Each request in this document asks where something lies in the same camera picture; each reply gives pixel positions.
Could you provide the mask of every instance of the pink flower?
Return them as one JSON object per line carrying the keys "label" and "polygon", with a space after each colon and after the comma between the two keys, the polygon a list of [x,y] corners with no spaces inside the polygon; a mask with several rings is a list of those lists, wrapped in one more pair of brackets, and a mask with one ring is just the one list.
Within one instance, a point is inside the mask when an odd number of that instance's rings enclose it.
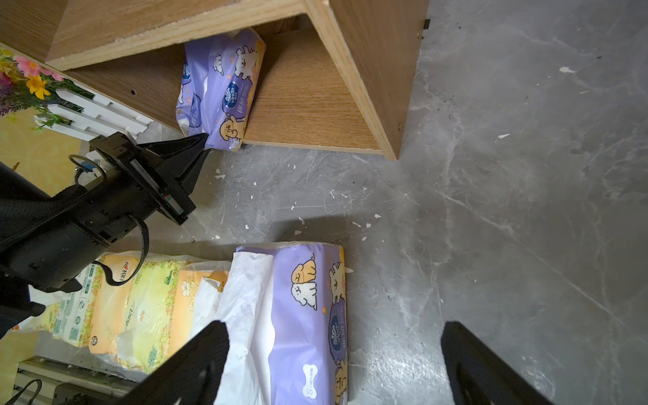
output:
{"label": "pink flower", "polygon": [[51,70],[41,68],[41,73],[47,76],[52,76],[57,82],[63,81],[63,76],[59,75],[58,73],[52,72]]}
{"label": "pink flower", "polygon": [[18,70],[20,70],[25,77],[38,76],[40,74],[41,67],[29,59],[22,56],[16,56],[14,59],[18,62]]}

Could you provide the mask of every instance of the purple tissue pack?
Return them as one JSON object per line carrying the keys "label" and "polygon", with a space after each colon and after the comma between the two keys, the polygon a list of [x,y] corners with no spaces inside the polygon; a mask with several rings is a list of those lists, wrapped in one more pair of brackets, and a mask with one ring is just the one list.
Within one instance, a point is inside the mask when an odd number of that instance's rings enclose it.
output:
{"label": "purple tissue pack", "polygon": [[317,242],[248,245],[274,256],[268,357],[272,405],[347,403],[347,303],[344,252]]}
{"label": "purple tissue pack", "polygon": [[185,136],[204,132],[209,148],[239,148],[265,51],[253,29],[185,44],[187,60],[176,104],[176,120]]}

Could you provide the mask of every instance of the wooden shelf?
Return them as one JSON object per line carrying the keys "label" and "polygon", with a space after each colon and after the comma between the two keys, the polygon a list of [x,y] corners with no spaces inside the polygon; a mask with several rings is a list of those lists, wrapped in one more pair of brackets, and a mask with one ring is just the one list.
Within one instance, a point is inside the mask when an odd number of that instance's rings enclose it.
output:
{"label": "wooden shelf", "polygon": [[[263,39],[267,50],[244,143],[381,153],[314,30]],[[180,44],[66,73],[177,128],[175,107],[184,60]]]}
{"label": "wooden shelf", "polygon": [[65,71],[303,12],[301,0],[68,0],[45,63]]}
{"label": "wooden shelf", "polygon": [[[183,43],[256,26],[268,44],[244,142],[397,159],[428,0],[9,2],[0,42],[177,128]],[[293,31],[306,14],[316,30]]]}

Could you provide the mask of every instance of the white tissue paper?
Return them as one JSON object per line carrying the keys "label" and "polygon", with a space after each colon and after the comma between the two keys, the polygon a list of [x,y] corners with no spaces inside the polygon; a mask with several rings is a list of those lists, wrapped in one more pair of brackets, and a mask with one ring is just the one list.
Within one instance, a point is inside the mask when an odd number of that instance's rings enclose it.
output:
{"label": "white tissue paper", "polygon": [[42,292],[31,284],[29,285],[29,299],[35,303],[45,306],[52,305],[61,302],[63,296],[65,296],[65,293],[62,291]]}
{"label": "white tissue paper", "polygon": [[222,293],[210,279],[198,287],[190,339],[216,320],[226,324],[229,334],[216,405],[270,405],[272,268],[271,255],[237,252]]}

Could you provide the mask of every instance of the black bag strap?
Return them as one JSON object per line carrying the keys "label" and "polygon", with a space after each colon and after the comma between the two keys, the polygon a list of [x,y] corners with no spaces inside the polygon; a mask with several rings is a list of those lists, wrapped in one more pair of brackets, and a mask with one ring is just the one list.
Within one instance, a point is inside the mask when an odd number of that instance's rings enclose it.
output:
{"label": "black bag strap", "polygon": [[142,234],[142,255],[139,258],[139,263],[137,263],[137,267],[135,268],[135,271],[126,280],[115,281],[115,279],[113,278],[113,271],[110,267],[96,260],[92,262],[92,264],[98,264],[99,266],[101,266],[101,268],[104,270],[104,273],[106,274],[106,283],[109,286],[113,286],[113,287],[122,286],[128,283],[130,279],[135,277],[139,269],[142,267],[142,264],[144,264],[144,260],[146,259],[146,256],[148,255],[148,227],[141,219],[136,218],[132,215],[126,215],[126,216],[137,223],[137,226],[139,227],[139,230]]}

